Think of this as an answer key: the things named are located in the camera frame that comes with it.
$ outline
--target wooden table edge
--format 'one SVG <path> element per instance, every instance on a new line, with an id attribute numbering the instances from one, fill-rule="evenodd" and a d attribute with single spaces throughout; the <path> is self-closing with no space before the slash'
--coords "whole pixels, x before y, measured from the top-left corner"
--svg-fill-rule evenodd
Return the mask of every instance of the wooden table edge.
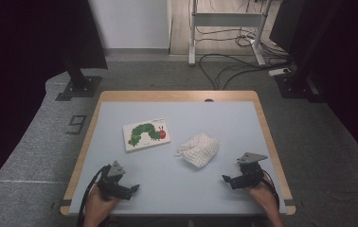
<path id="1" fill-rule="evenodd" d="M 270 152 L 273 167 L 276 170 L 279 186 L 282 191 L 282 198 L 286 201 L 293 202 L 292 194 L 289 189 L 288 182 L 286 181 L 285 173 L 283 172 L 282 165 L 277 155 L 277 149 L 274 144 L 273 137 L 268 128 L 264 112 L 262 110 L 259 96 L 254 91 L 105 91 L 99 97 L 97 107 L 94 110 L 90 126 L 84 137 L 78 160 L 70 178 L 69 185 L 63 197 L 61 205 L 61 214 L 69 216 L 70 202 L 73 199 L 73 194 L 79 182 L 82 166 L 84 163 L 87 150 L 90 146 L 91 138 L 94 129 L 97 125 L 99 108 L 102 102 L 105 101 L 139 101 L 139 102 L 163 102 L 163 101 L 205 101 L 212 99 L 214 101 L 253 101 L 256 112 L 259 117 L 259 122 Z M 286 205 L 286 215 L 293 215 L 295 213 L 294 205 Z"/>

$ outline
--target green caterpillar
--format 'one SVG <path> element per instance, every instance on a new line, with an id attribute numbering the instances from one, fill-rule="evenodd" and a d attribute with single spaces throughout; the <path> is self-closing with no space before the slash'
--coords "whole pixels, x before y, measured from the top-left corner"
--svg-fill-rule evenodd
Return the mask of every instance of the green caterpillar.
<path id="1" fill-rule="evenodd" d="M 137 127 L 135 127 L 132 130 L 132 136 L 131 136 L 131 140 L 129 140 L 129 144 L 133 145 L 133 147 L 135 147 L 138 142 L 141 139 L 141 133 L 143 132 L 147 132 L 150 136 L 150 138 L 152 140 L 160 140 L 160 139 L 164 139 L 166 136 L 165 131 L 163 131 L 163 128 L 160 128 L 161 131 L 156 131 L 155 130 L 155 126 L 153 124 L 144 124 L 144 125 L 139 125 Z"/>

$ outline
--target hand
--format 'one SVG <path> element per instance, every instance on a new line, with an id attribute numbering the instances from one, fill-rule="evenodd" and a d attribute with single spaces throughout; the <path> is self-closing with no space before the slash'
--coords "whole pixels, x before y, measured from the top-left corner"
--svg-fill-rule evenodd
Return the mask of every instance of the hand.
<path id="1" fill-rule="evenodd" d="M 108 217 L 109 213 L 119 201 L 120 199 L 118 198 L 111 198 L 109 201 L 104 201 L 95 183 L 85 203 L 84 227 L 97 227 Z"/>
<path id="2" fill-rule="evenodd" d="M 264 174 L 264 180 L 268 183 L 271 183 L 271 180 L 268 179 L 266 174 Z M 265 211 L 267 218 L 270 220 L 272 226 L 284 226 L 280 217 L 280 213 L 277 209 L 276 199 L 265 183 L 259 183 L 259 185 L 256 187 L 245 187 L 243 190 L 248 192 L 256 204 Z"/>

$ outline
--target white cloth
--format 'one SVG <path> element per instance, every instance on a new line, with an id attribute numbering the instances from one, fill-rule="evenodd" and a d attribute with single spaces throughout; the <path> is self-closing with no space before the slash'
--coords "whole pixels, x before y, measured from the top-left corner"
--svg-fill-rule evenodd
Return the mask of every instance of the white cloth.
<path id="1" fill-rule="evenodd" d="M 201 168 L 217 154 L 219 147 L 217 139 L 198 133 L 179 148 L 179 153 L 186 161 Z"/>

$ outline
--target board book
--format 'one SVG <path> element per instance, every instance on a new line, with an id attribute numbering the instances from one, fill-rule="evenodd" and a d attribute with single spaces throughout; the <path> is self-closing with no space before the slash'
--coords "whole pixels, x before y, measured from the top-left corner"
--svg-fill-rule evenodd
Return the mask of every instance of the board book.
<path id="1" fill-rule="evenodd" d="M 123 126 L 126 152 L 164 145 L 170 142 L 170 133 L 164 118 Z"/>

